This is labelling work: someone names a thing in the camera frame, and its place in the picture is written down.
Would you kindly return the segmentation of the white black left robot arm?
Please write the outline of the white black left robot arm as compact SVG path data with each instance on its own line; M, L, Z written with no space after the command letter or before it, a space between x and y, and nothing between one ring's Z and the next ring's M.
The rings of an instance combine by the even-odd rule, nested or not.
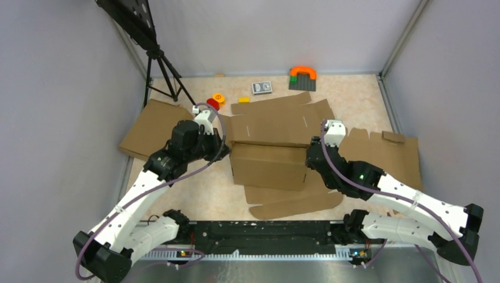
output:
M193 106L194 118L179 121L165 145L149 156L131 189L89 232L73 239L77 254L75 276L122 282L132 266L164 242L183 243L189 228L182 215L161 216L136 229L142 216L175 183L190 178L222 160L230 149L222 116L210 106Z

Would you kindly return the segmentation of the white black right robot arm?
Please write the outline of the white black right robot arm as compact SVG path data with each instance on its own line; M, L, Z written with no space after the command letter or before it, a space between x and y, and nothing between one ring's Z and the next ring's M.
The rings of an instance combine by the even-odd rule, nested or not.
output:
M471 266L479 245L483 207L453 205L431 197L365 161L348 161L339 152L347 135L340 120L323 120L319 136L311 139L305 164L332 190L390 207L405 217L390 218L354 210L344 220L354 243L387 239L423 246L454 264Z

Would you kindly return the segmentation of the large cardboard box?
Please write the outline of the large cardboard box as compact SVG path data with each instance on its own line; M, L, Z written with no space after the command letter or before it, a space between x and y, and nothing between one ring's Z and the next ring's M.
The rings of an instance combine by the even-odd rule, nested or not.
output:
M303 190L305 157L304 148L235 143L230 155L234 184Z

